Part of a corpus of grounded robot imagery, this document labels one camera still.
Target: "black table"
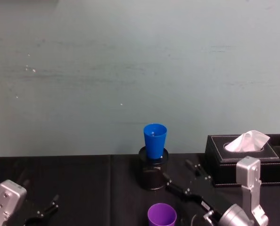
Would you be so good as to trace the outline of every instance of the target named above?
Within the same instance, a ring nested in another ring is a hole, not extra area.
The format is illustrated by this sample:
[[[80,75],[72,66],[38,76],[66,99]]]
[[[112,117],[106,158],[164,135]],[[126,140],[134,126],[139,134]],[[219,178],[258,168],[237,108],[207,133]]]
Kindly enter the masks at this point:
[[[171,154],[168,174],[182,187],[191,173],[184,160],[202,154]],[[59,211],[48,226],[146,226],[147,210],[158,202],[172,205],[189,220],[204,213],[193,203],[183,203],[164,189],[141,189],[134,176],[137,155],[0,158],[0,182],[30,179],[27,198],[45,207],[59,194]],[[231,202],[241,205],[241,189],[217,188]],[[280,186],[263,186],[261,205],[271,226],[280,226]]]

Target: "light blue wall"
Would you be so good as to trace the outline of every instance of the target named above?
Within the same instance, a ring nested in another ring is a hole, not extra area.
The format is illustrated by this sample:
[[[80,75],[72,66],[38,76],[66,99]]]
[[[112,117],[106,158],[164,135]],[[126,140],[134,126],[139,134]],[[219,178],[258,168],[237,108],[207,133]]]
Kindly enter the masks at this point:
[[[0,156],[280,133],[280,1],[0,1]]]

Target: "black leather tissue box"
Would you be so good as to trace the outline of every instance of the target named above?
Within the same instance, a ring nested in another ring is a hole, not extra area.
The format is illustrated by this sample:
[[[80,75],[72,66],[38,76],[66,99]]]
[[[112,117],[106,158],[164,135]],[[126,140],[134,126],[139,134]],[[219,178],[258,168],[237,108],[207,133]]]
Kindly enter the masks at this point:
[[[240,135],[211,135],[207,137],[205,161],[207,172],[215,186],[238,186],[236,163],[251,156],[261,160],[261,181],[263,185],[280,185],[280,134],[267,134],[270,139],[257,152],[229,152],[225,146]]]

